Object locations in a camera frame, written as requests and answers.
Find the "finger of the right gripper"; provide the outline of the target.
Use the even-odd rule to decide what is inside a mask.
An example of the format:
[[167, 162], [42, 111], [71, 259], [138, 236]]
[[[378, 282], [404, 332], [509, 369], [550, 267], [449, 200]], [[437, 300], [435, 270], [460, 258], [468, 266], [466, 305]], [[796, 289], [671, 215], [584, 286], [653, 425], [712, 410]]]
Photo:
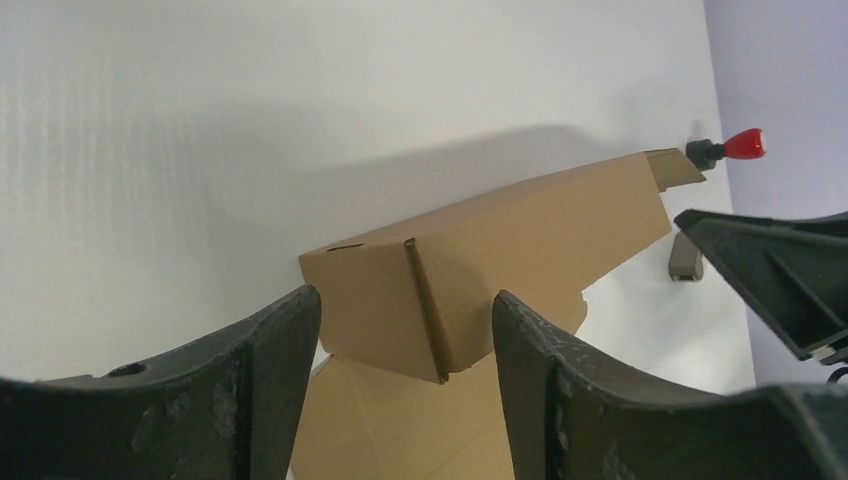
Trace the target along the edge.
[[689, 209], [675, 224], [799, 360], [847, 360], [847, 215], [806, 220]]

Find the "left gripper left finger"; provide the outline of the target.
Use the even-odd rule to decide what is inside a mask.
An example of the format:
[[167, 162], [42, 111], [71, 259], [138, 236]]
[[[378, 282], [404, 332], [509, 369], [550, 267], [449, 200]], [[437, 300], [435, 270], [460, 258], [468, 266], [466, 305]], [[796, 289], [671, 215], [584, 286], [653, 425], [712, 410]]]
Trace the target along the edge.
[[283, 479], [321, 322], [304, 285], [102, 377], [1, 382], [5, 479]]

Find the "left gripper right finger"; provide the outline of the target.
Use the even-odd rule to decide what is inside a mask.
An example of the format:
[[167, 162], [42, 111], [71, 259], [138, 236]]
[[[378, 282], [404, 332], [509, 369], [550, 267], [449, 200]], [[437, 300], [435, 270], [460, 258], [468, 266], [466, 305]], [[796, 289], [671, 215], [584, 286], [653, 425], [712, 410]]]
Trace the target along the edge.
[[631, 367], [508, 291], [492, 307], [518, 479], [843, 479], [847, 388], [723, 396]]

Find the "small grey clip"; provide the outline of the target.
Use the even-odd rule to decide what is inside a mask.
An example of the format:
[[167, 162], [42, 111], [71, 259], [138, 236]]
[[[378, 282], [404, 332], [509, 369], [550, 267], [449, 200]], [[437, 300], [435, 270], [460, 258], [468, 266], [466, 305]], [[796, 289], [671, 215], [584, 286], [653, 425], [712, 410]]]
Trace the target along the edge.
[[675, 282], [699, 282], [704, 276], [703, 254], [682, 231], [673, 240], [668, 275]]

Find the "brown cardboard box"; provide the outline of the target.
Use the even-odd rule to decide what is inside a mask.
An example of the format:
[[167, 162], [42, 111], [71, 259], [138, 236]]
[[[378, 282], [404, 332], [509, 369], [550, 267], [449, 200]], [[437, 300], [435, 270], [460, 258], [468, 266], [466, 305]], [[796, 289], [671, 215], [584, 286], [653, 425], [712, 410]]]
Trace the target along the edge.
[[662, 193], [703, 179], [676, 148], [639, 152], [303, 254], [330, 359], [308, 387], [295, 477], [511, 478], [494, 297], [577, 331], [584, 290], [669, 232]]

